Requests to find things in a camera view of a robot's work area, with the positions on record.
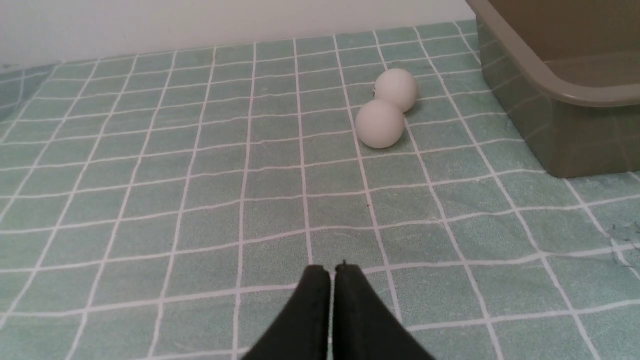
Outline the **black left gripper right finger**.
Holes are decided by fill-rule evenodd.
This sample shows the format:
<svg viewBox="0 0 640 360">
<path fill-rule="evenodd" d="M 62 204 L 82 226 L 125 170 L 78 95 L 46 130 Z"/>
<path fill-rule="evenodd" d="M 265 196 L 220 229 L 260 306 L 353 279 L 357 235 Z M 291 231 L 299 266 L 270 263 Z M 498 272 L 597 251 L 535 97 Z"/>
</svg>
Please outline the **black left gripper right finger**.
<svg viewBox="0 0 640 360">
<path fill-rule="evenodd" d="M 335 268 L 334 360 L 433 360 L 384 305 L 361 267 Z"/>
</svg>

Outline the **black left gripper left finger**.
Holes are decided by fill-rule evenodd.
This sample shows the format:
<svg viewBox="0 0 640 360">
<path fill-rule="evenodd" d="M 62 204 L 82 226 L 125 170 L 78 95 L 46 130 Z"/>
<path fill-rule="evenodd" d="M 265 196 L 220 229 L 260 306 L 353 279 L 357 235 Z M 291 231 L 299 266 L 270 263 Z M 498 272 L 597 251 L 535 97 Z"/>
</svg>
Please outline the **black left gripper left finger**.
<svg viewBox="0 0 640 360">
<path fill-rule="evenodd" d="M 284 308 L 243 360 L 325 360 L 330 289 L 329 272 L 322 265 L 308 265 Z"/>
</svg>

